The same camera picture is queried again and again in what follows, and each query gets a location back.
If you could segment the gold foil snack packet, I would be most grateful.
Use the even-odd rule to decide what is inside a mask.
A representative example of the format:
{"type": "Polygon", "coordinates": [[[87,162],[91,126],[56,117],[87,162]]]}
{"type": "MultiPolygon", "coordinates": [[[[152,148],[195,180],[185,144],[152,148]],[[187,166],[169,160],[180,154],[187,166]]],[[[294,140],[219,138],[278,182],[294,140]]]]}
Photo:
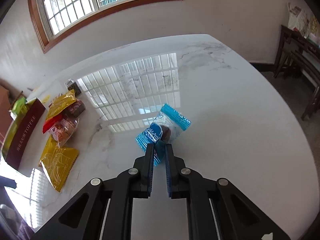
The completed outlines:
{"type": "Polygon", "coordinates": [[[60,114],[68,106],[76,102],[75,91],[69,90],[67,93],[56,97],[49,106],[46,120],[49,120],[60,114]]]}

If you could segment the green box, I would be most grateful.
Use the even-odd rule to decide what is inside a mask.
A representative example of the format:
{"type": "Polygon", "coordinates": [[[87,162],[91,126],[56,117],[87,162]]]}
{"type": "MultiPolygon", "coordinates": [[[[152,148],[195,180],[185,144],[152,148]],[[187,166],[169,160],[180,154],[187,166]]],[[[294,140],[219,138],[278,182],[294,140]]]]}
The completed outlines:
{"type": "Polygon", "coordinates": [[[28,111],[28,107],[26,105],[26,99],[23,96],[20,96],[14,103],[13,107],[11,108],[10,116],[13,119],[16,119],[20,114],[25,114],[28,111]]]}

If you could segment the newspaper bundle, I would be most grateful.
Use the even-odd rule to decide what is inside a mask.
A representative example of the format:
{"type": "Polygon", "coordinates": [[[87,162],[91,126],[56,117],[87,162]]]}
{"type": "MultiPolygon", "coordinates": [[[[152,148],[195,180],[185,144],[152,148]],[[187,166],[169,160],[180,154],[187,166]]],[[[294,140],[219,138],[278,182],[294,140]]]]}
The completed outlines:
{"type": "Polygon", "coordinates": [[[307,13],[298,6],[292,6],[289,2],[287,4],[289,12],[289,20],[287,27],[293,31],[297,31],[303,37],[306,37],[309,33],[310,20],[307,13]]]}

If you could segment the dark wooden side table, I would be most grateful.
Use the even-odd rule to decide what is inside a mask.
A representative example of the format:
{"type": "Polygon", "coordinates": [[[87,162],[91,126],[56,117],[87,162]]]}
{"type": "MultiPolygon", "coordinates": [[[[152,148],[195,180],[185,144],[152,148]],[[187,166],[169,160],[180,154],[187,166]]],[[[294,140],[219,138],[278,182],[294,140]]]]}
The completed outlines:
{"type": "Polygon", "coordinates": [[[282,25],[274,62],[273,77],[301,73],[315,87],[301,119],[310,118],[319,110],[319,48],[298,31],[282,25]]]}

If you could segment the clear bag orange snacks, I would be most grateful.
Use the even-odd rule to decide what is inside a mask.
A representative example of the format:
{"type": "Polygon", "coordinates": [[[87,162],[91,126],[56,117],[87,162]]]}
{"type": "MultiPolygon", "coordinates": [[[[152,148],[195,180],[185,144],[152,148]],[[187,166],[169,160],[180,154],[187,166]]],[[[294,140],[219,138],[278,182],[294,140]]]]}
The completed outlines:
{"type": "Polygon", "coordinates": [[[57,142],[59,148],[70,139],[77,129],[79,119],[63,118],[56,122],[49,130],[49,134],[57,142]]]}

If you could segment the gold Wan Li Yuan packet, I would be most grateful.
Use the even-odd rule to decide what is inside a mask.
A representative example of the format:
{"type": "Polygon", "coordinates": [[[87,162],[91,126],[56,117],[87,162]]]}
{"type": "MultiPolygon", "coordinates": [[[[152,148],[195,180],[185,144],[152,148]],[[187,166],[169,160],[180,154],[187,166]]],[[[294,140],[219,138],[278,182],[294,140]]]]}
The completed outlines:
{"type": "Polygon", "coordinates": [[[59,148],[57,141],[50,135],[38,166],[41,167],[52,187],[60,192],[66,179],[79,155],[75,148],[62,146],[59,148]]]}

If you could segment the blue cookie snack packet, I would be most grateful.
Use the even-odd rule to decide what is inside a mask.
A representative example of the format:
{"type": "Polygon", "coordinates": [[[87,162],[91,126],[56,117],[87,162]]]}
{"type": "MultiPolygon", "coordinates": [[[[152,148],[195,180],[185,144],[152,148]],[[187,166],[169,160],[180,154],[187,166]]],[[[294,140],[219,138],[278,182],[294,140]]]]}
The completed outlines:
{"type": "Polygon", "coordinates": [[[136,136],[136,142],[144,152],[148,144],[154,145],[153,163],[157,166],[164,159],[166,144],[172,143],[190,125],[189,119],[165,103],[152,123],[136,136]]]}

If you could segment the red snack packet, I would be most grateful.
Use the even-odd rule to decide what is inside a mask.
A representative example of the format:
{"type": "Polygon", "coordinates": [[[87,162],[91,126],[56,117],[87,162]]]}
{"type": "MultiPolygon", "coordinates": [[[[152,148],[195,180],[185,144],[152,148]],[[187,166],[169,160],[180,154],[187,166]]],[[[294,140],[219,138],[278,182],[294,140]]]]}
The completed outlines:
{"type": "Polygon", "coordinates": [[[52,118],[46,120],[42,127],[42,133],[46,133],[51,127],[53,127],[57,122],[60,122],[63,119],[63,114],[60,113],[52,118]]]}

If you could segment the dark red toffee tin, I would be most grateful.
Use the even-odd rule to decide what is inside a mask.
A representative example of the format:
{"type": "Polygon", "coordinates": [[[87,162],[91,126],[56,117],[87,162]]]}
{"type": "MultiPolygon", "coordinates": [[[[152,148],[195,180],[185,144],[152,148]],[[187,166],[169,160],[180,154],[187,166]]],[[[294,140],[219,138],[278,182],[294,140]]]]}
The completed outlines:
{"type": "Polygon", "coordinates": [[[1,148],[4,161],[18,171],[27,143],[46,108],[38,98],[26,102],[11,123],[1,148]]]}

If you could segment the black sesame bar packet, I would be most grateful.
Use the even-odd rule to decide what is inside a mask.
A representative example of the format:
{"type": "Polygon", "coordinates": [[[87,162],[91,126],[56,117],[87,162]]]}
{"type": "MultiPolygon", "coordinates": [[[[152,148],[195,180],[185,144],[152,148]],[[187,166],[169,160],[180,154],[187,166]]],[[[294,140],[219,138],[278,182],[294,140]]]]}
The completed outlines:
{"type": "Polygon", "coordinates": [[[73,79],[68,79],[65,83],[65,87],[68,90],[74,90],[75,96],[79,96],[81,94],[81,89],[73,79]]]}

